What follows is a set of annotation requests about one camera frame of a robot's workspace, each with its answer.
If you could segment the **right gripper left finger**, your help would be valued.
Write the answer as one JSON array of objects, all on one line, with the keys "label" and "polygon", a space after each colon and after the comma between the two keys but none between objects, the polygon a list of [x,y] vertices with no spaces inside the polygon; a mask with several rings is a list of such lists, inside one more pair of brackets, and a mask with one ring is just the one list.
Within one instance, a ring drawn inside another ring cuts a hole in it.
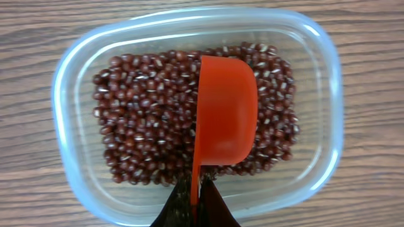
[{"label": "right gripper left finger", "polygon": [[183,175],[150,227],[193,227],[190,190],[191,176]]}]

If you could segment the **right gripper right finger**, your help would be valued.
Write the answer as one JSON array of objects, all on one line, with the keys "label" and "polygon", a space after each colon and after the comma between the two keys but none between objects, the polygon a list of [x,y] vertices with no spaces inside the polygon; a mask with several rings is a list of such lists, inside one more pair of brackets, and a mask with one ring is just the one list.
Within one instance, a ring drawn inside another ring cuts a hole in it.
[{"label": "right gripper right finger", "polygon": [[229,211],[211,176],[201,181],[197,227],[241,227]]}]

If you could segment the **red scoop with blue handle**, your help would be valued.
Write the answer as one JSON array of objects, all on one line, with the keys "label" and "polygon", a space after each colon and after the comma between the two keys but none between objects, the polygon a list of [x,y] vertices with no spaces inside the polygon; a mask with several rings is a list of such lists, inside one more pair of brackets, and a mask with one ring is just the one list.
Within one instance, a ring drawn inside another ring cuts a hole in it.
[{"label": "red scoop with blue handle", "polygon": [[202,56],[190,197],[193,214],[201,167],[244,160],[254,143],[257,119],[258,89],[251,67],[239,59]]}]

